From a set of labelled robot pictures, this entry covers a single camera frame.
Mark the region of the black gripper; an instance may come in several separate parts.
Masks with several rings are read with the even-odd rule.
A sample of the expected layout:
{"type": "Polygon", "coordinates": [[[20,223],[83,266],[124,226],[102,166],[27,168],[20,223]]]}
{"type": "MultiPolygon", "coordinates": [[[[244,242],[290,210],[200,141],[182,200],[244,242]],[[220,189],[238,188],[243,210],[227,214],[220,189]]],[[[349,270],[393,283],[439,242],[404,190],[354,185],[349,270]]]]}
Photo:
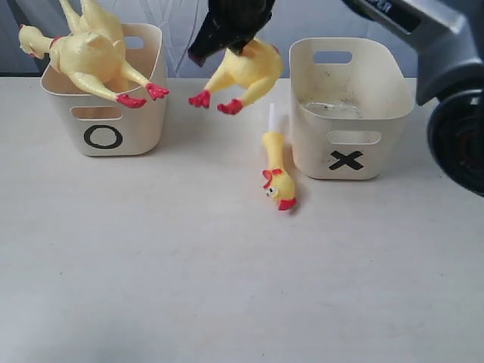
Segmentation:
{"type": "Polygon", "coordinates": [[[209,0],[188,57],[202,67],[208,57],[226,48],[240,55],[270,21],[274,5],[275,0],[209,0]]]}

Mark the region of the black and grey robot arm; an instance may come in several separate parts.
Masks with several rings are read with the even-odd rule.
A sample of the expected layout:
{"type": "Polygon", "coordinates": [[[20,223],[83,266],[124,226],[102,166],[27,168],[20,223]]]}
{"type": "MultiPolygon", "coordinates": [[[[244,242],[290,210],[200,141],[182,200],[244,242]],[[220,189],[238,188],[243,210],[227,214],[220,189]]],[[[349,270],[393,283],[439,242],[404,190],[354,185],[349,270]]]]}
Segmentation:
{"type": "MultiPolygon", "coordinates": [[[[199,67],[212,54],[243,47],[269,22],[273,1],[210,1],[188,49],[199,67]]],[[[433,159],[455,183],[483,195],[483,3],[347,1],[417,52],[418,105],[439,103],[427,126],[433,159]]]]}

